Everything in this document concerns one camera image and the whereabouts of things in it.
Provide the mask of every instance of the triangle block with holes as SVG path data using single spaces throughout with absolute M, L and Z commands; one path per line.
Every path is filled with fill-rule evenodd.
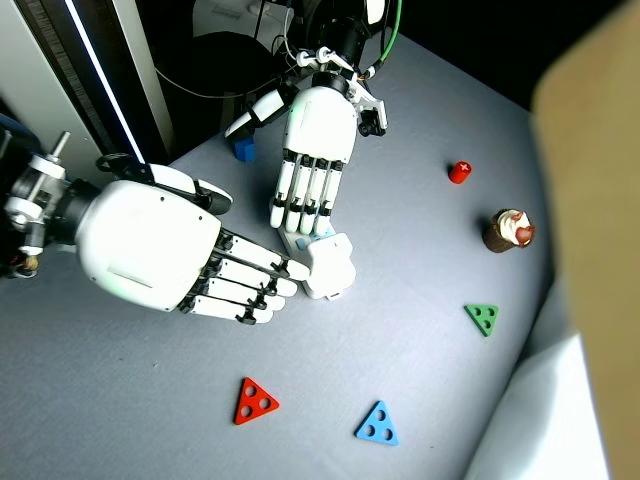
M 398 436 L 382 400 L 373 406 L 367 418 L 358 427 L 356 437 L 385 445 L 398 445 Z
M 464 309 L 485 337 L 491 335 L 498 316 L 498 307 L 495 305 L 465 305 Z
M 278 401 L 269 395 L 264 388 L 249 377 L 245 377 L 242 381 L 238 408 L 233 423 L 242 425 L 265 413 L 273 412 L 279 406 Z

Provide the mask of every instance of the cupcake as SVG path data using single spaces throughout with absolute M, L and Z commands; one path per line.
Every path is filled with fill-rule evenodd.
M 500 210 L 491 218 L 491 224 L 483 235 L 484 244 L 495 253 L 506 252 L 513 247 L 531 245 L 536 227 L 531 225 L 525 212 Z

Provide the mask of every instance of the red triangle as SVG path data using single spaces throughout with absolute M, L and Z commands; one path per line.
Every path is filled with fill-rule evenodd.
M 233 422 L 236 425 L 242 425 L 249 420 L 274 411 L 279 406 L 278 401 L 269 395 L 264 388 L 249 377 L 245 377 L 242 381 L 236 418 Z

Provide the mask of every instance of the robotic hand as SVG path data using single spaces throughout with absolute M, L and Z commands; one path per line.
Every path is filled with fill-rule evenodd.
M 295 56 L 299 67 L 316 71 L 311 88 L 298 92 L 291 85 L 279 87 L 249 107 L 225 132 L 227 138 L 237 141 L 288 111 L 284 159 L 270 223 L 278 228 L 284 222 L 287 232 L 303 235 L 313 232 L 321 236 L 329 228 L 356 130 L 363 136 L 382 136 L 387 130 L 384 102 L 360 83 L 375 75 L 384 59 L 381 57 L 364 75 L 357 66 L 365 41 L 382 28 L 385 1 L 345 1 L 340 7 L 322 8 L 329 3 L 320 2 L 308 28 L 315 33 L 307 40 L 322 46 L 315 53 L 301 50 Z M 399 13 L 398 9 L 390 44 L 397 34 Z M 286 35 L 285 45 L 293 56 Z
M 231 197 L 172 168 L 109 155 L 97 166 L 118 180 L 102 192 L 67 182 L 58 156 L 68 135 L 50 155 L 32 155 L 14 179 L 0 220 L 19 241 L 4 273 L 33 276 L 45 243 L 73 245 L 86 275 L 113 295 L 245 324 L 268 322 L 295 294 L 294 281 L 309 275 L 301 263 L 223 228 L 214 215 L 229 209 Z

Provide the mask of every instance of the table surface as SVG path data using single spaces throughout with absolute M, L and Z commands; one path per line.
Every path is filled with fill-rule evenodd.
M 34 280 L 0 282 L 0 478 L 462 476 L 552 271 L 530 115 L 404 37 L 370 83 L 390 126 L 358 138 L 343 176 L 332 223 L 358 276 L 339 300 L 299 292 L 254 327 L 165 314 L 95 288 L 62 252 Z M 175 163 L 235 197 L 227 228 L 281 250 L 268 201 L 283 125 L 256 134 L 253 164 L 220 137 Z M 474 171 L 454 185 L 460 159 Z M 529 213 L 531 247 L 485 248 L 502 208 Z M 491 337 L 468 303 L 499 306 Z M 238 427 L 245 376 L 281 406 Z M 377 400 L 397 447 L 354 437 Z

